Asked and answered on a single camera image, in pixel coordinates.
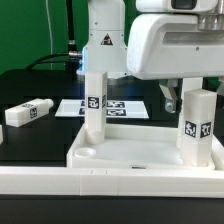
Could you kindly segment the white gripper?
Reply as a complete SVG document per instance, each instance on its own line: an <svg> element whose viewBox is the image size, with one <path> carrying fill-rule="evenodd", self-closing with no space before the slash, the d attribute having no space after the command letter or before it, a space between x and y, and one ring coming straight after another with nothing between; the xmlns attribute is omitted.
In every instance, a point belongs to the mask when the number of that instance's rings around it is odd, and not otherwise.
<svg viewBox="0 0 224 224"><path fill-rule="evenodd" d="M193 15L142 14L131 26L127 68L142 80L161 79L165 110L174 113L172 78L224 76L224 31L199 30Z"/></svg>

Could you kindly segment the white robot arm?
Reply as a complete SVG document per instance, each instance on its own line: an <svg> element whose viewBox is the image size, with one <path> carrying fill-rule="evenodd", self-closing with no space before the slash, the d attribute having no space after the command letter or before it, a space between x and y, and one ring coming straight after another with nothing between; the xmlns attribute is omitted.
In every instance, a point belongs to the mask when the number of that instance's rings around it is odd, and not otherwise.
<svg viewBox="0 0 224 224"><path fill-rule="evenodd" d="M217 77L224 97L224 0L136 0L141 13L124 37L123 0L88 0L89 38L80 75L106 71L172 88L182 78Z"/></svg>

